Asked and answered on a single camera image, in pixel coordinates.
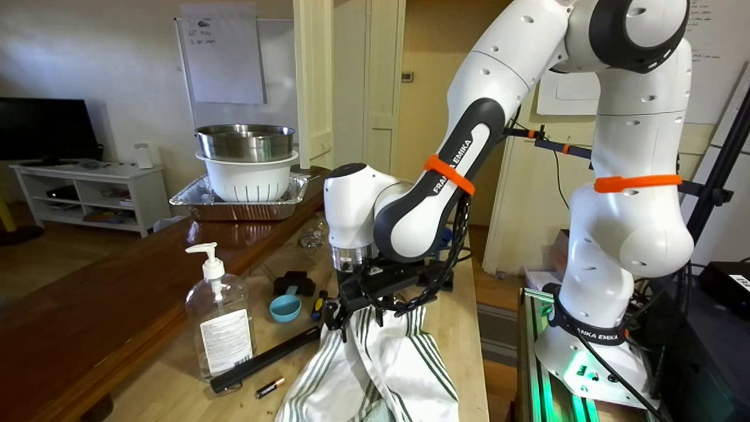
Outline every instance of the tv stand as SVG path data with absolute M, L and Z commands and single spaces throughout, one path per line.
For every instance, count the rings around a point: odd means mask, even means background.
M 162 169 L 128 164 L 17 164 L 33 221 L 127 231 L 148 237 L 153 226 L 169 219 Z

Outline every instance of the wooden countertop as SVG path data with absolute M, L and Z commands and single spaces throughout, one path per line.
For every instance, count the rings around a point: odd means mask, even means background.
M 300 249 L 293 237 L 275 255 L 269 255 L 250 278 L 250 314 L 252 314 L 252 350 L 264 353 L 309 327 L 306 314 L 297 322 L 278 327 L 266 314 L 272 301 L 269 280 L 284 272 L 306 272 L 318 288 L 334 292 L 327 246 Z M 436 303 L 426 305 L 426 330 L 436 339 L 441 357 L 460 395 L 460 421 L 488 421 L 488 392 L 482 375 L 482 355 L 475 317 L 473 271 L 465 261 L 455 271 L 455 288 L 443 292 Z M 242 389 L 214 397 L 206 383 L 197 381 L 197 358 L 189 353 L 184 330 L 172 348 L 141 372 L 127 389 L 114 397 L 109 422 L 139 421 L 272 421 L 290 389 L 297 372 L 318 350 L 316 342 L 293 353 L 275 365 L 256 372 Z M 285 377 L 275 395 L 256 398 L 256 389 Z
M 183 221 L 2 307 L 2 421 L 80 421 L 183 333 L 183 301 L 199 278 L 187 245 L 215 239 L 228 271 L 247 272 L 316 217 L 322 203 L 316 177 L 289 221 Z

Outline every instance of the white cloth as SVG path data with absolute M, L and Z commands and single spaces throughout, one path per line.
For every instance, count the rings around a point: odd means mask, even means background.
M 452 422 L 460 415 L 456 392 L 422 330 L 426 309 L 405 317 L 375 309 L 351 314 L 347 342 L 327 330 L 322 350 L 285 395 L 276 422 Z

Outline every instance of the pump dispenser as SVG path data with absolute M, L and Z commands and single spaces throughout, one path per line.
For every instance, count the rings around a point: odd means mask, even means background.
M 184 251 L 206 254 L 203 280 L 189 288 L 184 313 L 199 377 L 208 381 L 252 358 L 248 295 L 247 283 L 215 258 L 215 242 Z

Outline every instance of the stainless steel bowl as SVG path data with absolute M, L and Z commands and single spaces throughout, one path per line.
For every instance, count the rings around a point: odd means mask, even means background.
M 293 157 L 289 128 L 214 124 L 195 129 L 197 154 L 215 161 L 278 161 Z

